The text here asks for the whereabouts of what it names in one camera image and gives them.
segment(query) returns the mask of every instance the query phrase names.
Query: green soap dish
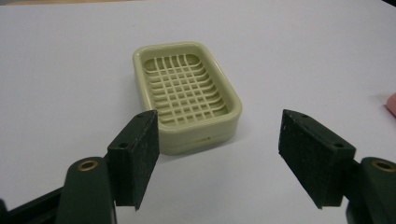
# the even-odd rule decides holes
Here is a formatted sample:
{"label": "green soap dish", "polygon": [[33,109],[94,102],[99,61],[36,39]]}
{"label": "green soap dish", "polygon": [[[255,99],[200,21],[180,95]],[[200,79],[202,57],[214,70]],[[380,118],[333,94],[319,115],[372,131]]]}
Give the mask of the green soap dish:
{"label": "green soap dish", "polygon": [[143,105],[158,111],[162,154],[233,137],[242,104],[205,46],[148,46],[138,49],[133,60]]}

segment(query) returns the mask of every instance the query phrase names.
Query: lattice pattern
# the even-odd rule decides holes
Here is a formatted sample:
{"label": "lattice pattern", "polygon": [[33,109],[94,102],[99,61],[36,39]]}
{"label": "lattice pattern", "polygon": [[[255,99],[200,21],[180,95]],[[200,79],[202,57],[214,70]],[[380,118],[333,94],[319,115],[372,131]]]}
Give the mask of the lattice pattern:
{"label": "lattice pattern", "polygon": [[144,64],[159,120],[178,126],[228,113],[201,60],[192,54],[150,59]]}

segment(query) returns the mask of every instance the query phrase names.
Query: pink object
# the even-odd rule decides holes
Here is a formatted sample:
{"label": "pink object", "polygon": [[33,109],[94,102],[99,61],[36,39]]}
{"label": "pink object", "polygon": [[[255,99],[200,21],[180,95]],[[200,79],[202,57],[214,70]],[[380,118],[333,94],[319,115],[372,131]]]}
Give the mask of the pink object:
{"label": "pink object", "polygon": [[393,93],[387,101],[387,107],[392,112],[394,116],[396,116],[396,93]]}

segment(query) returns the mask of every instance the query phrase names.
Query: white table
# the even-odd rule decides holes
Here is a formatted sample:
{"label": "white table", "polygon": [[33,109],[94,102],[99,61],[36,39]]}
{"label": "white table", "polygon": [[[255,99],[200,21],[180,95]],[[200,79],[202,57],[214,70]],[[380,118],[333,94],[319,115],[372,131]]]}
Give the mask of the white table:
{"label": "white table", "polygon": [[235,137],[161,155],[139,211],[119,223],[347,223],[318,210],[278,155],[282,109],[396,161],[396,8],[379,0],[144,1],[0,7],[0,197],[12,209],[104,156],[142,112],[131,56],[206,45],[244,105]]}

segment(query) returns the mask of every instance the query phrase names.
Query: rectangular container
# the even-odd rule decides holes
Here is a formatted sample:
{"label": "rectangular container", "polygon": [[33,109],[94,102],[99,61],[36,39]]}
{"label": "rectangular container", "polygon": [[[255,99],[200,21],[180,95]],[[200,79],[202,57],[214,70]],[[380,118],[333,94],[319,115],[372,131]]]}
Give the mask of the rectangular container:
{"label": "rectangular container", "polygon": [[162,154],[233,137],[242,104],[205,46],[182,42],[143,47],[133,61],[144,107],[158,111]]}

